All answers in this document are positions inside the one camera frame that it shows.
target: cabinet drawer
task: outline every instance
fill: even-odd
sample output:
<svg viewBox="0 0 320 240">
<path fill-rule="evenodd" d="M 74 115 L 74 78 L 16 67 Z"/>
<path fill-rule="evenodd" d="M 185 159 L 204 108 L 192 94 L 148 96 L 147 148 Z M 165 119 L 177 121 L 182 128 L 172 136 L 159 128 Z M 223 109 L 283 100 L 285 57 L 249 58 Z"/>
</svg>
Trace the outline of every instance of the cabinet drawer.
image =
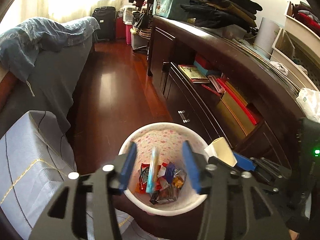
<svg viewBox="0 0 320 240">
<path fill-rule="evenodd" d="M 206 143 L 210 144 L 212 139 L 207 130 L 203 126 L 193 107 L 190 105 L 188 99 L 170 75 L 168 76 L 164 95 L 167 99 L 167 108 L 173 121 L 195 131 L 206 141 Z"/>
<path fill-rule="evenodd" d="M 236 146 L 236 152 L 245 157 L 265 157 L 290 168 L 289 161 L 276 136 L 266 122 L 262 122 L 246 140 Z"/>
<path fill-rule="evenodd" d="M 152 83 L 158 91 L 162 91 L 164 79 L 162 67 L 164 62 L 170 61 L 175 37 L 156 27 L 153 39 L 154 43 L 151 57 Z"/>
</svg>

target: wooden floor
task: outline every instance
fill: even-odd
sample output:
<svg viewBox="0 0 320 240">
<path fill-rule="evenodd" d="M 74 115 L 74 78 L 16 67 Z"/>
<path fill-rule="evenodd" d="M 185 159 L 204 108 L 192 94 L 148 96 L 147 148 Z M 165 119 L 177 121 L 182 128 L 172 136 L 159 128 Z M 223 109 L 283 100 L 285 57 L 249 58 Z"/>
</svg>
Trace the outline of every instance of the wooden floor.
<svg viewBox="0 0 320 240">
<path fill-rule="evenodd" d="M 92 173 L 118 155 L 138 128 L 169 122 L 165 104 L 146 75 L 147 57 L 124 40 L 98 43 L 73 94 L 67 133 L 78 172 Z"/>
</svg>

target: metal handle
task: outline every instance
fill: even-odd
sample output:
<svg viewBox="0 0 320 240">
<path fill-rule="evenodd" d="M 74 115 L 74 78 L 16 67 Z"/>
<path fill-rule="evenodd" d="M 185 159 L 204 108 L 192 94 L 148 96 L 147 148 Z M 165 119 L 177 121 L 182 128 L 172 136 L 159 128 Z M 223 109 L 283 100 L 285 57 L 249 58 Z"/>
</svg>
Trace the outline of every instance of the metal handle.
<svg viewBox="0 0 320 240">
<path fill-rule="evenodd" d="M 162 63 L 162 72 L 169 72 L 170 69 L 170 62 L 163 62 Z"/>
<path fill-rule="evenodd" d="M 182 110 L 182 111 L 178 111 L 178 114 L 180 115 L 180 117 L 181 117 L 181 119 L 182 119 L 183 123 L 190 122 L 190 120 L 189 120 L 189 119 L 186 119 L 186 118 L 185 118 L 185 116 L 184 116 L 184 113 L 185 113 L 185 112 L 186 112 L 186 111 L 184 111 L 184 110 Z"/>
</svg>

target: red cloth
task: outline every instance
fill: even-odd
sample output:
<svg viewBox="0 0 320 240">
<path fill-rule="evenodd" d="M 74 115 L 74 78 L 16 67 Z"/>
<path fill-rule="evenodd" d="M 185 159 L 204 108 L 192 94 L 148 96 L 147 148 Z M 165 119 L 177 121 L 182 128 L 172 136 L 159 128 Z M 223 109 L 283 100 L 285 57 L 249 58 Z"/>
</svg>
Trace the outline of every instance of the red cloth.
<svg viewBox="0 0 320 240">
<path fill-rule="evenodd" d="M 317 34 L 320 37 L 320 24 L 315 22 L 313 19 L 311 19 L 309 16 L 298 13 L 298 17 L 296 19 L 303 23 L 305 26 L 310 28 L 315 34 Z"/>
<path fill-rule="evenodd" d="M 141 8 L 142 6 L 143 6 L 143 2 L 144 2 L 144 0 L 143 1 L 136 1 L 136 7 L 138 7 L 138 8 Z"/>
</svg>

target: white paper cup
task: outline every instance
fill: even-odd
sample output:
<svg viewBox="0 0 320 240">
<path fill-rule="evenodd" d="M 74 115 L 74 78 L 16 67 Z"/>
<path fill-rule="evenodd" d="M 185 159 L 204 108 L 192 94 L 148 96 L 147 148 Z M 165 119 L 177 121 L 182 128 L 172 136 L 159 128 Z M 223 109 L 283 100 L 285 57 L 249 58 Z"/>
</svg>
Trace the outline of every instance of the white paper cup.
<svg viewBox="0 0 320 240">
<path fill-rule="evenodd" d="M 128 189 L 124 193 L 135 205 L 147 213 L 160 216 L 176 216 L 196 208 L 207 198 L 207 195 L 198 195 L 195 192 L 191 187 L 188 175 L 179 193 L 178 200 L 169 204 L 152 205 L 149 202 L 149 194 L 135 192 L 139 181 L 141 163 L 150 163 L 153 146 L 156 146 L 160 153 L 158 164 L 171 161 L 177 168 L 186 171 L 182 157 L 182 142 L 185 140 L 190 142 L 194 152 L 204 155 L 208 160 L 209 156 L 204 151 L 208 146 L 207 143 L 194 131 L 175 123 L 161 122 L 146 125 L 133 132 L 123 143 L 119 155 L 127 153 L 132 141 L 136 142 L 138 146 L 132 176 Z"/>
</svg>

